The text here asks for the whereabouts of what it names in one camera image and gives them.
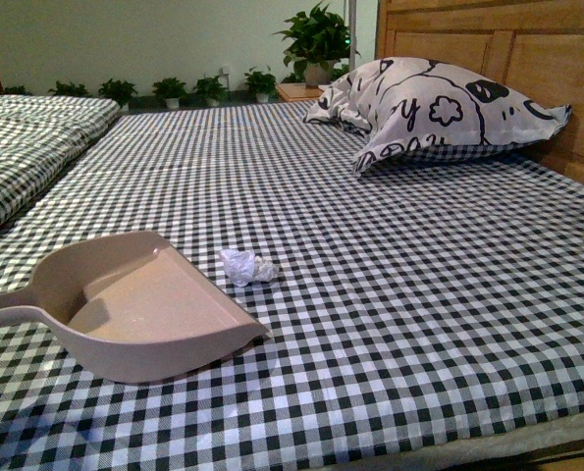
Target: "beige dustpan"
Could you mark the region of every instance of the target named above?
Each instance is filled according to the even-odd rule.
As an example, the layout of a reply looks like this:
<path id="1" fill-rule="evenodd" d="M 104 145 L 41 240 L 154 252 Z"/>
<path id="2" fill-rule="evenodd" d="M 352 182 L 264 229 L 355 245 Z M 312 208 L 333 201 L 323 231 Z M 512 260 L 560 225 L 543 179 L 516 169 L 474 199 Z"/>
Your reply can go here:
<path id="1" fill-rule="evenodd" d="M 0 327 L 46 324 L 84 368 L 156 381 L 221 358 L 267 329 L 152 232 L 75 243 L 0 294 Z"/>

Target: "checkered blanket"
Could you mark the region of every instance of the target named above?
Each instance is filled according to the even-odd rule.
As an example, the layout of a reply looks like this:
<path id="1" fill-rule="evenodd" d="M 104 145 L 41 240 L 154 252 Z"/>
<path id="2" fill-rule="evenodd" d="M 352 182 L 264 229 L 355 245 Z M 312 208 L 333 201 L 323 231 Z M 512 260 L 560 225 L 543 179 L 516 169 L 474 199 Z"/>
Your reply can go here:
<path id="1" fill-rule="evenodd" d="M 0 468 L 305 468 L 584 411 L 584 186 L 518 156 L 357 179 L 360 137 L 306 108 L 121 118 L 0 230 L 0 291 L 64 244 L 153 230 L 271 331 L 128 386 L 43 326 L 0 329 Z M 228 247 L 280 277 L 234 287 Z"/>
<path id="2" fill-rule="evenodd" d="M 119 105 L 68 96 L 0 96 L 0 225 L 106 131 Z"/>

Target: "nightstand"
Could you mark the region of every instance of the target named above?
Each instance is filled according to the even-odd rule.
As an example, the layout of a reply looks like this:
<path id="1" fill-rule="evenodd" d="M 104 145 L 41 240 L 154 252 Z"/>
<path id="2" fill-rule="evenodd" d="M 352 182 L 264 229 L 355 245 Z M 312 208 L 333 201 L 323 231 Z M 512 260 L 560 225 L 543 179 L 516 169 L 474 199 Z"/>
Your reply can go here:
<path id="1" fill-rule="evenodd" d="M 306 86 L 304 83 L 279 83 L 276 91 L 282 101 L 304 101 L 317 100 L 322 94 L 322 90 L 317 86 Z"/>

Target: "crumpled tissue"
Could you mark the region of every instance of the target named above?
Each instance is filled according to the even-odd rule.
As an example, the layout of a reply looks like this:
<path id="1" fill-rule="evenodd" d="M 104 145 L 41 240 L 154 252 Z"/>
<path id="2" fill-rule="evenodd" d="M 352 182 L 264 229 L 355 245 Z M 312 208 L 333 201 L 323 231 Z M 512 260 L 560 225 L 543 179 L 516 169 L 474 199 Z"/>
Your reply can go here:
<path id="1" fill-rule="evenodd" d="M 269 282 L 279 274 L 279 267 L 271 260 L 255 255 L 252 250 L 239 251 L 227 248 L 220 251 L 224 271 L 236 287 L 250 282 Z"/>

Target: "white pillowcase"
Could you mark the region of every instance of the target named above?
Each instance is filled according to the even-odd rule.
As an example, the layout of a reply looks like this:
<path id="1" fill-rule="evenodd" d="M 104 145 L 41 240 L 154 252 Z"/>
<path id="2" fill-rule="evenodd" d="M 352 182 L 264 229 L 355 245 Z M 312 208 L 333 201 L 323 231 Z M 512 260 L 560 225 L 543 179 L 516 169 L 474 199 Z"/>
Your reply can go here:
<path id="1" fill-rule="evenodd" d="M 369 134 L 354 155 L 361 173 L 388 157 L 463 161 L 550 139 L 570 106 L 546 110 L 504 85 L 457 66 L 388 58 L 341 77 L 308 110 L 306 123 Z"/>

